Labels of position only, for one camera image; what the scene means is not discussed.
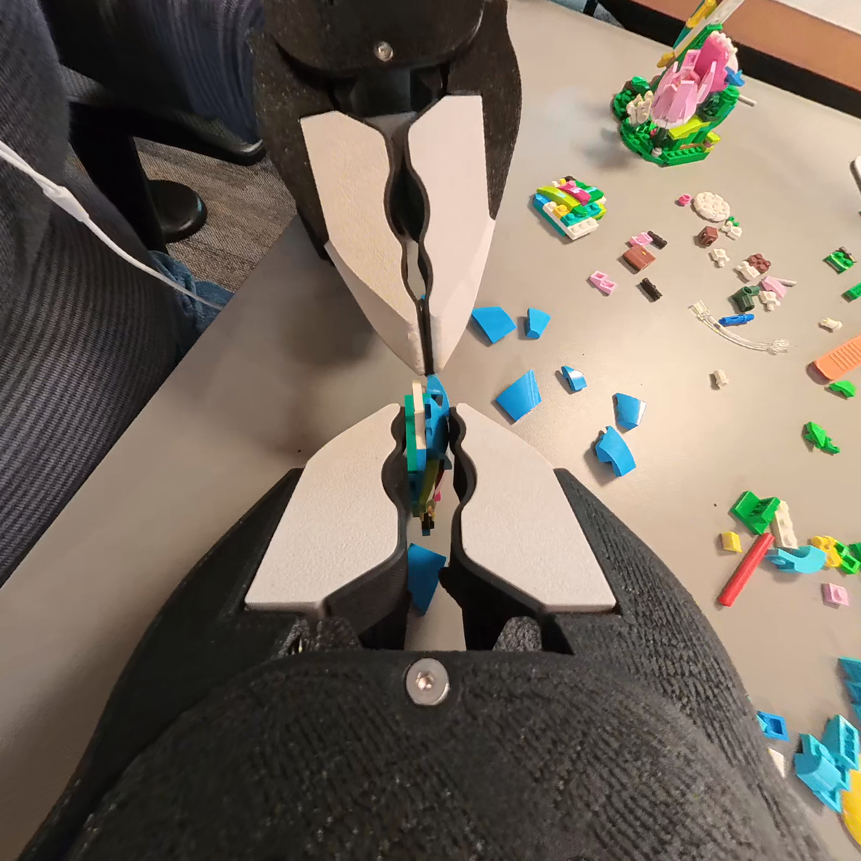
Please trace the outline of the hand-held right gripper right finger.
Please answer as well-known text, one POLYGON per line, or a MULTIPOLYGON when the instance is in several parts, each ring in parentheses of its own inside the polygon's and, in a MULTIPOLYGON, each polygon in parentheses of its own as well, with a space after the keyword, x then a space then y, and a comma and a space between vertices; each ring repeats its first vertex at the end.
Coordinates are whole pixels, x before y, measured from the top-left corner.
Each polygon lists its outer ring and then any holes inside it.
POLYGON ((542 614, 617 606, 550 462, 468 404, 450 415, 452 559, 542 614))

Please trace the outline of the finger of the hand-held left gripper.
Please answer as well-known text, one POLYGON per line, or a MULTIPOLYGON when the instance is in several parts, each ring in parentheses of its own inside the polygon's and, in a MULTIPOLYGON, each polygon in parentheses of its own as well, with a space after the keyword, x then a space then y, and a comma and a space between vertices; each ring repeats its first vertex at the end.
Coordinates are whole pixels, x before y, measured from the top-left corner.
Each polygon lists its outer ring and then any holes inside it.
POLYGON ((441 370, 474 309, 495 221, 487 187, 483 104, 444 96, 408 127, 407 168, 423 196, 419 260, 425 265, 426 372, 441 370))
POLYGON ((417 374, 425 355, 406 250, 389 212, 393 158, 382 131, 346 113, 300 120, 324 216, 326 251, 372 328, 417 374))

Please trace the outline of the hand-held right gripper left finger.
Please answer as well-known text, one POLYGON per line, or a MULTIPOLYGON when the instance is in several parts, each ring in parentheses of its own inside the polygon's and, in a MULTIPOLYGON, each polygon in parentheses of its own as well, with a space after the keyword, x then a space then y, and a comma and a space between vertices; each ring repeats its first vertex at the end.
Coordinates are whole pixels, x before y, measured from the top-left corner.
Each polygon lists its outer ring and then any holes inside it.
POLYGON ((386 616, 404 593, 403 409, 387 404, 301 471, 245 595, 258 611, 386 616))

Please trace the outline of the round green blue lego assembly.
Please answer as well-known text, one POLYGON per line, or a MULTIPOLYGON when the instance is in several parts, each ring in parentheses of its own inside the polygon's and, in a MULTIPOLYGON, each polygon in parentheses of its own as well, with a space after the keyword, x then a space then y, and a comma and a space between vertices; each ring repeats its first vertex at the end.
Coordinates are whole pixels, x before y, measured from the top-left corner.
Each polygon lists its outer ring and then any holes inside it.
POLYGON ((422 536, 435 527, 439 489, 453 468, 448 456, 450 403, 436 374, 415 381, 404 397, 404 453, 410 511, 421 524, 422 536))

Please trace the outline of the multicolour lego block assembly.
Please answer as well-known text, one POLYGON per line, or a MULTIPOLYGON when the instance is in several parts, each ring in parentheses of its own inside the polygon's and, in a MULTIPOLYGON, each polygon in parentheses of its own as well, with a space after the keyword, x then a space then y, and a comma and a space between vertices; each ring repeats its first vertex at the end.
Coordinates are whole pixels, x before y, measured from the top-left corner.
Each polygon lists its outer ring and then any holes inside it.
POLYGON ((571 241, 597 231, 607 211, 604 192, 573 176, 538 187, 531 203, 555 231, 571 241))

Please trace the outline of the red lego bar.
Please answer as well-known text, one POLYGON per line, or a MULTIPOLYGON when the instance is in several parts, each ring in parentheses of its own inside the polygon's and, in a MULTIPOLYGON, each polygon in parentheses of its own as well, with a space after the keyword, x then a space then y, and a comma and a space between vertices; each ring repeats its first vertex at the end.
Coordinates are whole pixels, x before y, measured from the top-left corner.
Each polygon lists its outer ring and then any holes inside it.
POLYGON ((760 563, 773 548, 774 543, 775 535, 770 532, 757 537, 717 597, 719 605, 732 607, 735 604, 760 563))

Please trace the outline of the green lego slope brick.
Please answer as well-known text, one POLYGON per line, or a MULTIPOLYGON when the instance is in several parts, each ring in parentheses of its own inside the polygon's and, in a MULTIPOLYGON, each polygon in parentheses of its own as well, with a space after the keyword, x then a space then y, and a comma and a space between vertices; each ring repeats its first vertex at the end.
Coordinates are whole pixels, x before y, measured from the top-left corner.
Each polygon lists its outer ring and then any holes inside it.
POLYGON ((749 532, 762 535, 770 530, 782 500, 778 497, 760 498, 752 491, 744 491, 729 509, 749 532))

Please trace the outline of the pink flower lego model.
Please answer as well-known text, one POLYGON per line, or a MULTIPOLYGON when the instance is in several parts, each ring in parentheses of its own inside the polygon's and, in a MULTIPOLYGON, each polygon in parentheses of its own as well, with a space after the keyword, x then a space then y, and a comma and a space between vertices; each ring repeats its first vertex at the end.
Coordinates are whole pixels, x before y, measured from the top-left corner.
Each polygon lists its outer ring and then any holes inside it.
POLYGON ((717 127, 745 102, 737 48, 724 23, 743 3, 703 1, 685 22, 651 80, 634 77, 611 109, 619 136, 640 158, 659 166, 705 160, 720 142, 717 127))

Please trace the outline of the light blue lego arch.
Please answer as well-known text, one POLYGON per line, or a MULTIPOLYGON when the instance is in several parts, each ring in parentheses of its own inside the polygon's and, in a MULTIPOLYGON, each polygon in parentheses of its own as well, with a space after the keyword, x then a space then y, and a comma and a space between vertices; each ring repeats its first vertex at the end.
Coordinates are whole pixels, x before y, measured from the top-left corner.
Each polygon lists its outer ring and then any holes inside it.
POLYGON ((813 545, 773 548, 766 554, 771 565, 785 574, 817 574, 826 567, 827 553, 813 545))

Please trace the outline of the transparent curved lego piece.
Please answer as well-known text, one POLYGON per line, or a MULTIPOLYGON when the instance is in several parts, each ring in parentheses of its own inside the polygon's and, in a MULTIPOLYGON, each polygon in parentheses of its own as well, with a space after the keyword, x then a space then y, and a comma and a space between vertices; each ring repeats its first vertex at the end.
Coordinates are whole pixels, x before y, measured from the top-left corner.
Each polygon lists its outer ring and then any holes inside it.
POLYGON ((737 344, 738 346, 741 346, 745 349, 758 352, 766 352, 773 356, 786 353, 790 349, 790 343, 786 339, 773 339, 765 341, 751 340, 738 333, 737 330, 742 328, 743 326, 738 326, 732 329, 722 329, 718 327, 716 325, 717 317, 715 317, 711 313, 710 309, 702 301, 698 301, 690 305, 689 310, 694 314, 696 319, 698 319, 710 331, 716 333, 716 335, 718 335, 722 339, 725 339, 730 343, 737 344))

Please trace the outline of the orange lego brick separator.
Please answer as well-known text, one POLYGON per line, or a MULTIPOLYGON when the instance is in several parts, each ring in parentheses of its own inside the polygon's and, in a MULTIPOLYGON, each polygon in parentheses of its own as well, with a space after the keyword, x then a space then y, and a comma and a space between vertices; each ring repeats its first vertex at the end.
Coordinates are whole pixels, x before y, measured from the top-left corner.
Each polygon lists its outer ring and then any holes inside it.
POLYGON ((860 335, 811 362, 811 368, 824 381, 836 382, 860 366, 860 335))

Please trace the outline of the pile of assorted lego pieces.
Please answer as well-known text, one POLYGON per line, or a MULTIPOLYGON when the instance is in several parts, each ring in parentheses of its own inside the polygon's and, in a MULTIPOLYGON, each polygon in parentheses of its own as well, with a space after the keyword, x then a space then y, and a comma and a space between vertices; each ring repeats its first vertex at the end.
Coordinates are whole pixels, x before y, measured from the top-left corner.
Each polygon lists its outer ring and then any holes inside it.
POLYGON ((839 671, 854 714, 828 719, 821 737, 801 734, 793 755, 797 778, 825 807, 841 818, 845 831, 860 844, 860 661, 838 660, 839 671))

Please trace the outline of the black office chair base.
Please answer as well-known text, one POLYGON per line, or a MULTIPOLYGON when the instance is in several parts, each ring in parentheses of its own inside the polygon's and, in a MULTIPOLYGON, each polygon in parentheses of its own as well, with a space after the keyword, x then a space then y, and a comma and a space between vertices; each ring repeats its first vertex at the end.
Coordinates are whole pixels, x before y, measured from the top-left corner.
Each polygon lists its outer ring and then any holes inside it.
POLYGON ((208 219, 203 199, 176 181, 147 178, 136 139, 250 166, 264 158, 264 143, 244 141, 220 120, 166 105, 135 102, 103 84, 60 67, 70 106, 70 145, 95 186, 135 230, 145 247, 167 252, 208 219))

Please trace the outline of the person's blue jeans leg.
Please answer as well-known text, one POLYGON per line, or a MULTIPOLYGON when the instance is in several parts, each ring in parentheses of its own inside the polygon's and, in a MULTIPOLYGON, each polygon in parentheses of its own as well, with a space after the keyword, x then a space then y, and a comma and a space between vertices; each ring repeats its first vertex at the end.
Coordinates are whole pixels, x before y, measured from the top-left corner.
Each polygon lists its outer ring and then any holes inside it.
POLYGON ((186 264, 169 254, 156 251, 150 254, 155 270, 188 291, 188 294, 176 293, 181 307, 178 347, 178 358, 181 359, 217 318, 233 294, 220 284, 198 279, 186 264))

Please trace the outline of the person's dark striped sweater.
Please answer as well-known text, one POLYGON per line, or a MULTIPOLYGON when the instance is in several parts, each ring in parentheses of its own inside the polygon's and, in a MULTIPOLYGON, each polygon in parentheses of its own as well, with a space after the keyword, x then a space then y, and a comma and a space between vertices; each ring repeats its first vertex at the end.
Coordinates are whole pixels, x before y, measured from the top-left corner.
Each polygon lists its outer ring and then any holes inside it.
MULTIPOLYGON (((132 228, 70 162, 59 59, 38 2, 2 2, 2 141, 62 185, 127 254, 132 228)), ((1 578, 176 367, 178 294, 111 251, 15 167, 1 169, 1 578)))

